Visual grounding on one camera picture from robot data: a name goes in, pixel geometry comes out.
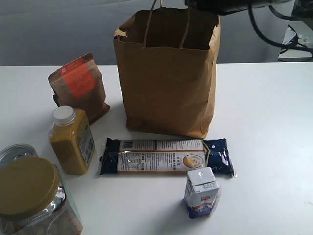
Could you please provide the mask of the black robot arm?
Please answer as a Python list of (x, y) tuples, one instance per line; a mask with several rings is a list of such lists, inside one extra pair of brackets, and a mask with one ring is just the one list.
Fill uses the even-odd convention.
[(289, 0), (185, 0), (188, 7), (216, 15), (229, 15), (251, 8), (260, 8), (289, 2)]

